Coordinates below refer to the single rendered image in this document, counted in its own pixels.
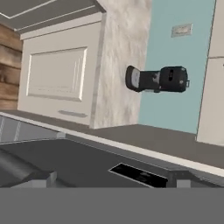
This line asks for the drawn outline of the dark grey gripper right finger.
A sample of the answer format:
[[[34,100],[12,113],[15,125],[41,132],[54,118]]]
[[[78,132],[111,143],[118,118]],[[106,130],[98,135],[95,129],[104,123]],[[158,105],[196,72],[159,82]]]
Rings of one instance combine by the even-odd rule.
[[[167,179],[168,188],[224,188],[224,185],[197,177],[190,171],[169,171]]]

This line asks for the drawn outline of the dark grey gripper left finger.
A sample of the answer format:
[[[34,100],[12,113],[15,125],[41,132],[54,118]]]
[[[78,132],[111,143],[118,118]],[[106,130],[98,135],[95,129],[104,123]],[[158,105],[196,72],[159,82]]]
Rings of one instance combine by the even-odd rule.
[[[0,185],[0,188],[49,188],[57,180],[56,171],[33,171],[16,173],[17,181]]]

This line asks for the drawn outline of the white panelled cupboard door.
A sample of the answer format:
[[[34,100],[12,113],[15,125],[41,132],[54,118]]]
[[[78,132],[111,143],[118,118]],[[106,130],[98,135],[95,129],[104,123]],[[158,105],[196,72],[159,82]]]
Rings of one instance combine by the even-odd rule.
[[[18,109],[88,125],[101,28],[98,12],[22,34]]]

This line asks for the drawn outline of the tall white cupboard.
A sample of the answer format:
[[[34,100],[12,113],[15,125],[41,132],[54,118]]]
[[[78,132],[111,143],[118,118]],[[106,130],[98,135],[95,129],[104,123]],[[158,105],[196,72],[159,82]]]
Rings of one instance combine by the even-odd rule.
[[[224,0],[216,0],[197,141],[224,146]]]

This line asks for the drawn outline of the black coffee machine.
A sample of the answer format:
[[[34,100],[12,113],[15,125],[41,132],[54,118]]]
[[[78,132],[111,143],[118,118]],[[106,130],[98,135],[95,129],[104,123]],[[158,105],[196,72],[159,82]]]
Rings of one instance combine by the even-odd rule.
[[[126,87],[135,92],[153,91],[183,93],[189,87],[187,70],[182,66],[165,66],[159,71],[140,71],[128,66]]]

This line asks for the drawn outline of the grey wall socket plate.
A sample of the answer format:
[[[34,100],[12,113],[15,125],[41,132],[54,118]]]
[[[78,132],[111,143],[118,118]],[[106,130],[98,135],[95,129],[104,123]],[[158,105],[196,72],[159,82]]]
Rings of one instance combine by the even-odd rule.
[[[188,36],[192,34],[193,25],[192,24],[182,24],[173,26],[171,29],[171,37],[181,37]]]

